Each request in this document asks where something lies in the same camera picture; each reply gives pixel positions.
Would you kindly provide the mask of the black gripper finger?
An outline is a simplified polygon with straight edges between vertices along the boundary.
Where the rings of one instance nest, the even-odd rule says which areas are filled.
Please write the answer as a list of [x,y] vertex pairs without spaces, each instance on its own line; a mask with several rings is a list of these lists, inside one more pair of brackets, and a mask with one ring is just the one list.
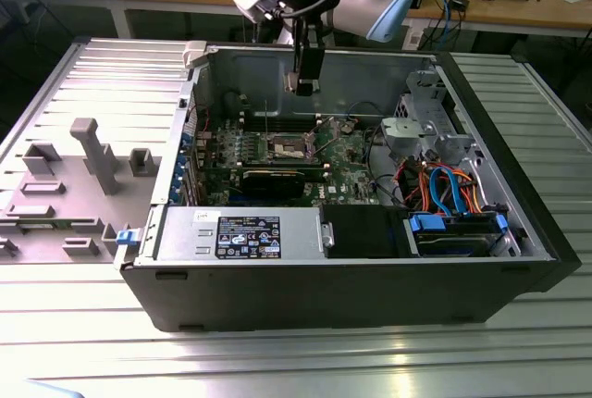
[[293,91],[299,96],[310,96],[320,77],[325,45],[322,24],[297,19],[294,25]]

